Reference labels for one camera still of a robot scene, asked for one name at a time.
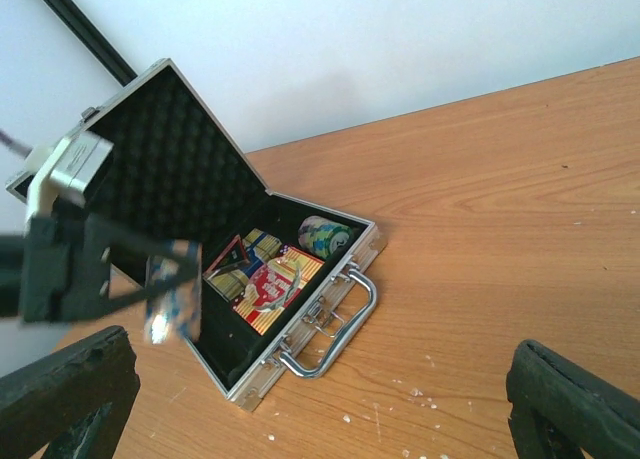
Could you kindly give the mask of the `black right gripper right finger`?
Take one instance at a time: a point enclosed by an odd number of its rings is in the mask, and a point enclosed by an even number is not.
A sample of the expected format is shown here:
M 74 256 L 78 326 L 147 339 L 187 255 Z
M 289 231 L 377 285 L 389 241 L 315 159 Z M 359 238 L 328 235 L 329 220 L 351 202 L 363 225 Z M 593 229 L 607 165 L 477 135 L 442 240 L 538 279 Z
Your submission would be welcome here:
M 639 401 L 535 340 L 506 376 L 520 458 L 637 458 Z

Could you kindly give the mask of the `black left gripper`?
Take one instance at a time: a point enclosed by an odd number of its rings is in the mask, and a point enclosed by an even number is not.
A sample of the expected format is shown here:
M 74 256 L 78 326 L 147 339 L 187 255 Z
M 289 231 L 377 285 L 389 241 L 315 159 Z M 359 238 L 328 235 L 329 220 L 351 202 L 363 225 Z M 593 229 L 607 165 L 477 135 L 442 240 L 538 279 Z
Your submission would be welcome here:
M 111 267 L 132 270 L 139 285 L 109 296 Z M 98 215 L 84 221 L 34 216 L 29 220 L 19 312 L 26 323 L 95 320 L 154 300 L 196 278 L 198 261 L 163 241 Z

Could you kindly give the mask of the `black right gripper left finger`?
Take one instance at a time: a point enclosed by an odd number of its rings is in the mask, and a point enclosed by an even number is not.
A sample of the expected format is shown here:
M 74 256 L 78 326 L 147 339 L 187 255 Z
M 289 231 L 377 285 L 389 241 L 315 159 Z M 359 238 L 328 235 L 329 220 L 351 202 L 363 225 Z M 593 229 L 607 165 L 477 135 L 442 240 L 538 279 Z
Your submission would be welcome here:
M 111 458 L 140 379 L 127 332 L 109 326 L 1 378 L 1 456 Z

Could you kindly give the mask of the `blue white chip stack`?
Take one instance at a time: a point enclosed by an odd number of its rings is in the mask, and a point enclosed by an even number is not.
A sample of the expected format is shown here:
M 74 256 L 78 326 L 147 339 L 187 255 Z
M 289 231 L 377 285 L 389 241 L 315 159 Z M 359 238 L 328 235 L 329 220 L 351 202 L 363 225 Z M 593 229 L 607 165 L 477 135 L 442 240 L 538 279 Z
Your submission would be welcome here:
M 196 264 L 196 275 L 175 289 L 146 301 L 143 335 L 153 345 L 178 339 L 196 341 L 201 332 L 202 247 L 187 240 L 172 240 L 169 246 L 174 253 Z

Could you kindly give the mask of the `blue Texas Hold'em card deck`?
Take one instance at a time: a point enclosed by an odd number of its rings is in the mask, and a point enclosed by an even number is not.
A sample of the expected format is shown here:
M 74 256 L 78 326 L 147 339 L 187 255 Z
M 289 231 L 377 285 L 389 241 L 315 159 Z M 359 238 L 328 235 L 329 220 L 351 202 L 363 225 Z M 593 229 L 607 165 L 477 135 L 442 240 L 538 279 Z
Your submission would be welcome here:
M 251 276 L 269 260 L 275 258 L 280 251 L 282 241 L 260 229 L 254 228 L 243 238 L 249 257 L 249 264 L 229 273 L 204 281 L 219 293 L 227 302 L 240 296 Z

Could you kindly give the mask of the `red green triangular button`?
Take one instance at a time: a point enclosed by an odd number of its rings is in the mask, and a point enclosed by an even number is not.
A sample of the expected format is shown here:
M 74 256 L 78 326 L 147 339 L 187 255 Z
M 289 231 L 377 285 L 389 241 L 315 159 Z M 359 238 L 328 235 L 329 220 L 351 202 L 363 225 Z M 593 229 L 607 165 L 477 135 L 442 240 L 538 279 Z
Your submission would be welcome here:
M 203 271 L 203 278 L 212 280 L 216 276 L 240 269 L 248 264 L 249 257 L 243 240 L 239 234 L 236 234 Z

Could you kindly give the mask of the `aluminium poker case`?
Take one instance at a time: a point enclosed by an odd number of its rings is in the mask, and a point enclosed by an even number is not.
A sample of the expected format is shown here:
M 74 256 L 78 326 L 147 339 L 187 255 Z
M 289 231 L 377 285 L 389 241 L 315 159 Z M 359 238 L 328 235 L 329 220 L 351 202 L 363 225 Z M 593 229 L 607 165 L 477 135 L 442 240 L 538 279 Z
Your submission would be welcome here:
M 367 267 L 384 248 L 377 225 L 272 191 L 169 59 L 153 64 L 103 105 L 86 110 L 65 136 L 90 131 L 114 145 L 103 182 L 84 207 L 58 198 L 50 216 L 84 221 L 98 215 L 155 241 L 197 242 L 201 256 L 201 332 L 193 350 L 223 396 L 244 410 L 257 408 L 285 372 L 316 379 L 333 365 L 377 306 Z M 24 167 L 7 190 L 26 207 L 33 174 L 26 156 L 35 148 L 6 138 Z M 298 242 L 298 228 L 321 216 L 352 229 L 353 237 L 321 259 Z M 26 234 L 1 241 L 4 311 L 18 316 Z M 256 332 L 203 279 L 203 271 L 231 239 L 254 228 L 324 262 L 264 334 Z M 139 287 L 111 267 L 109 296 Z

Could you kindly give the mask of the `red card deck box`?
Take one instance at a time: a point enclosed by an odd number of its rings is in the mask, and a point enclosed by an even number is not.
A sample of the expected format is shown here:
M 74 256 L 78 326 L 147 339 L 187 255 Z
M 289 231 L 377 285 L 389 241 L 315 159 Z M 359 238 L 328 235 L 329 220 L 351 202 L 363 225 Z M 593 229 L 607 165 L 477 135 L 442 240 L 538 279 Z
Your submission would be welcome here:
M 321 259 L 284 245 L 275 258 L 251 275 L 232 308 L 264 335 L 323 265 Z

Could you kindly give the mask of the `black enclosure frame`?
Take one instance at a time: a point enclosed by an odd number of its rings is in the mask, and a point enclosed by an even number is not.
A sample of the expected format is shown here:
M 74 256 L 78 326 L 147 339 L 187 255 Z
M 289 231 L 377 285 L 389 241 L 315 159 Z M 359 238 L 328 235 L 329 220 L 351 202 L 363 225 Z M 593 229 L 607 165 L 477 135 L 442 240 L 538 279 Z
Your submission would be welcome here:
M 137 73 L 73 0 L 42 0 L 106 71 L 121 85 Z

